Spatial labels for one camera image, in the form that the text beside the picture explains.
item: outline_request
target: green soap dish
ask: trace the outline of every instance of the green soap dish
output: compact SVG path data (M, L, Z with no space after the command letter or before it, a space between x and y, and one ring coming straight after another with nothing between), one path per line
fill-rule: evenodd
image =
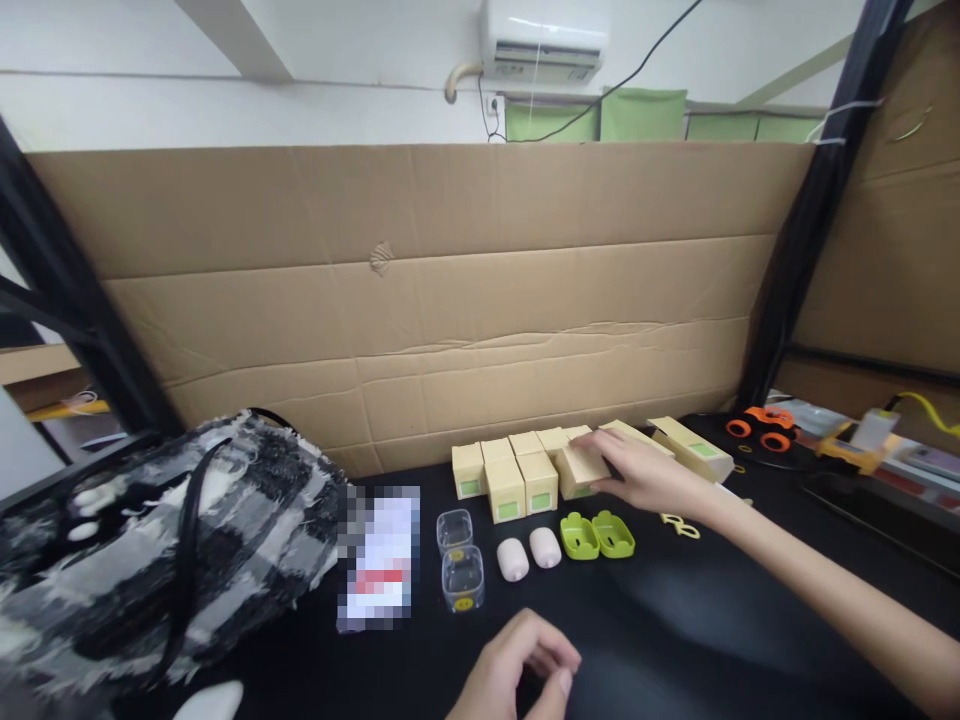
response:
M626 524L609 510L601 510L591 522L600 542L600 552L608 558L631 557L637 541L627 530Z
M560 536L571 560L596 560L600 555L597 531L580 513L570 513L560 521Z

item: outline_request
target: green label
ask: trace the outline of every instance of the green label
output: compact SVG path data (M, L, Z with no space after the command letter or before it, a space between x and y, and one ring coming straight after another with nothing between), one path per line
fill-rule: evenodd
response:
M480 494L480 481L471 480L470 482L460 483L460 497L473 497Z
M497 520L512 520L520 516L520 503L504 503L497 507Z
M690 446L690 449L703 457L712 457L717 454L717 451L706 443L696 443Z
M553 505L552 493L541 493L530 498L530 512L549 510L551 505Z

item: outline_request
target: clear plastic container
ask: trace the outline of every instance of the clear plastic container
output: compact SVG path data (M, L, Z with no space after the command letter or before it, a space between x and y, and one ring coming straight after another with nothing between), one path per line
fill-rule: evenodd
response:
M451 510L437 518L437 546L440 554L455 547L473 544L473 521L466 510Z
M443 596L450 612L466 612L483 605L483 556L475 545L447 550L441 569Z

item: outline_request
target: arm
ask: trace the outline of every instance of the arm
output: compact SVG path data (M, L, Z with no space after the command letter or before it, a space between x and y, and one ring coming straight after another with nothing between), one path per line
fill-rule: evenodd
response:
M617 431L574 441L600 451L625 482L598 492L681 515L725 536L830 623L933 718L960 715L960 643L663 453Z

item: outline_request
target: green curtain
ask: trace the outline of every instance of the green curtain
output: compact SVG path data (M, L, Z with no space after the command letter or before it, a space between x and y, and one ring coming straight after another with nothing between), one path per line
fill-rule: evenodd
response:
M699 142L753 142L757 115L691 115L687 140Z
M553 132L583 112L586 105L530 105L508 102L504 108L507 140L535 140ZM597 139L597 109L593 108L566 130L544 142L591 142Z
M603 100L600 141L682 140L686 108L686 90L620 88Z
M816 118L760 118L757 142L805 143L810 132L820 124Z

